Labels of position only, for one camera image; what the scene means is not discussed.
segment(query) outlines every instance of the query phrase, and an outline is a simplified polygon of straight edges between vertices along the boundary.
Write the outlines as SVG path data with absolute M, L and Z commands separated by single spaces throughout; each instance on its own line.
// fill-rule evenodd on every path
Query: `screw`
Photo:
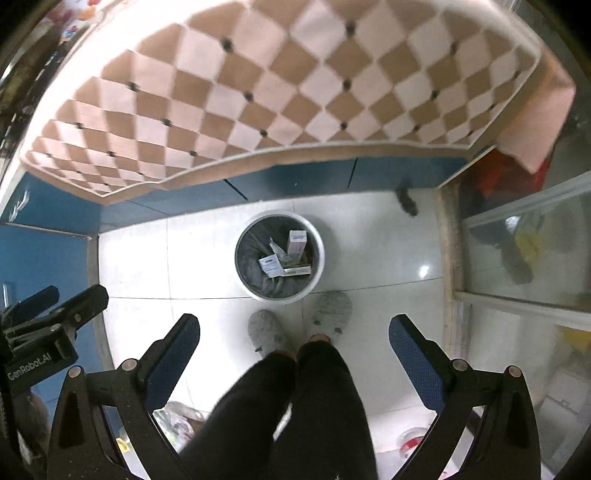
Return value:
M 138 361 L 134 358 L 128 358 L 127 360 L 124 360 L 124 362 L 121 364 L 121 368 L 126 372 L 131 372 L 137 366 Z
M 519 378 L 521 376 L 521 369 L 516 367 L 515 365 L 511 365 L 509 367 L 509 375 L 515 378 Z
M 82 369 L 78 365 L 76 365 L 75 367 L 72 367 L 68 370 L 68 377 L 76 378 L 81 373 L 82 373 Z
M 452 367 L 459 372 L 465 372 L 466 370 L 468 370 L 468 362 L 462 360 L 461 358 L 456 358 L 452 362 Z

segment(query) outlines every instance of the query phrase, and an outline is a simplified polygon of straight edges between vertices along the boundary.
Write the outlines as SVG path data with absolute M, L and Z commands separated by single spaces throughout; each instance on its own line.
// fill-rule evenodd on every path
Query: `black pants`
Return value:
M 273 433 L 292 403 L 276 442 Z M 272 353 L 213 409 L 181 452 L 195 480 L 376 480 L 374 449 L 349 368 L 327 342 L 297 363 Z

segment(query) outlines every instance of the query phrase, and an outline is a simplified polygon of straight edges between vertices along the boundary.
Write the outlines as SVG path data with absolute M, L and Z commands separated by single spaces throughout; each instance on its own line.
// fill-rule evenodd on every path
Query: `pink cloth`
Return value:
M 499 150 L 513 156 L 530 173 L 540 169 L 552 150 L 575 92 L 573 80 L 548 48 L 542 61 L 548 64 L 542 85 L 497 139 Z

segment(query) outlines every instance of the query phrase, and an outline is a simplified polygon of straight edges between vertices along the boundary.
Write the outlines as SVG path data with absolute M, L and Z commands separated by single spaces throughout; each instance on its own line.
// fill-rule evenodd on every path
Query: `blue gripper pad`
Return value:
M 200 328 L 197 317 L 185 313 L 162 340 L 154 342 L 140 362 L 138 380 L 145 386 L 145 407 L 152 412 L 163 408 L 178 379 L 199 344 Z
M 441 413 L 449 381 L 446 378 L 449 359 L 445 353 L 435 342 L 427 340 L 404 314 L 390 320 L 388 337 L 423 405 Z

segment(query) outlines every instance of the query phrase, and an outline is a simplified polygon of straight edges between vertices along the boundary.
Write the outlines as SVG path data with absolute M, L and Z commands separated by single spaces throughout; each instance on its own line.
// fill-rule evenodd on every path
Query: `trash can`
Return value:
M 273 254 L 272 239 L 287 251 L 290 230 L 305 230 L 307 243 L 304 258 L 311 274 L 268 278 L 259 259 Z M 245 292 L 260 301 L 287 304 L 302 299 L 316 286 L 324 270 L 324 243 L 318 230 L 308 220 L 286 210 L 272 210 L 249 220 L 236 243 L 234 263 L 238 280 Z

